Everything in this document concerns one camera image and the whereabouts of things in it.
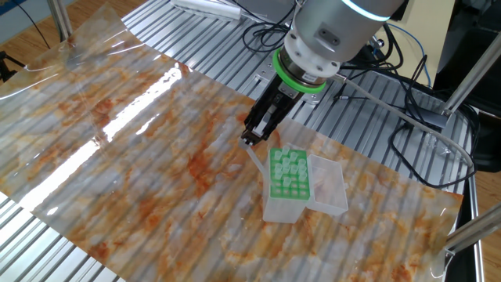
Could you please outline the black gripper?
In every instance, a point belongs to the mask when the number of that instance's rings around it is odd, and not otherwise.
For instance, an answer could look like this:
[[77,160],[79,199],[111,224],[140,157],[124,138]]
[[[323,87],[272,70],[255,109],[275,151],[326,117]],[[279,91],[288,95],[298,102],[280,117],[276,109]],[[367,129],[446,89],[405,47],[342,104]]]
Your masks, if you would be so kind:
[[268,140],[303,95],[275,76],[252,106],[240,138],[250,146]]

